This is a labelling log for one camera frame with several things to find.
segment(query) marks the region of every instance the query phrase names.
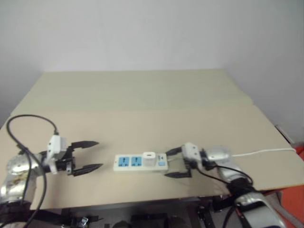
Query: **beige table surface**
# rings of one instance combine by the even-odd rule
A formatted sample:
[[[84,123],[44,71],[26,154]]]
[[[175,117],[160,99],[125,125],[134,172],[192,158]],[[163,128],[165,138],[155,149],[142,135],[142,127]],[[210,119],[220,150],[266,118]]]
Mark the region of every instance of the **beige table surface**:
[[[15,114],[50,118],[69,143],[100,142],[74,154],[78,167],[103,163],[100,169],[79,177],[64,172],[47,175],[44,209],[227,193],[223,185],[196,171],[191,179],[171,179],[160,173],[114,173],[118,153],[165,152],[185,142],[203,148],[223,145],[232,154],[289,147],[222,70],[45,73]],[[45,150],[52,134],[49,124],[35,118],[17,119],[12,130],[33,152]],[[5,128],[0,130],[0,145],[2,182],[7,161],[18,152]],[[259,190],[304,183],[304,164],[291,151],[237,157],[235,161]],[[172,161],[171,167],[179,162]],[[39,178],[32,208],[41,186]]]

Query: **white power strip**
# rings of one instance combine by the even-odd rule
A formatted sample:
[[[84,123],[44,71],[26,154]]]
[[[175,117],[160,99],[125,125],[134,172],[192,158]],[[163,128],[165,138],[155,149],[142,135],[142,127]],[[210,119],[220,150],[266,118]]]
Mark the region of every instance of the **white power strip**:
[[[167,155],[153,152],[118,154],[115,156],[113,170],[116,172],[167,171]]]

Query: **white cable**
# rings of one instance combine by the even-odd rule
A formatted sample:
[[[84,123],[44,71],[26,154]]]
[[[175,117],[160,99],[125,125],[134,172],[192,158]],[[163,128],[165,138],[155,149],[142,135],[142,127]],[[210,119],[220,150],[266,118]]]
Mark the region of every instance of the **white cable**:
[[[242,153],[242,154],[234,154],[232,157],[241,157],[241,156],[247,156],[247,155],[252,155],[256,153],[262,153],[262,152],[274,152],[274,151],[293,151],[296,152],[294,148],[279,148],[279,149],[265,149],[265,150],[260,150],[260,151],[253,151],[250,153]]]

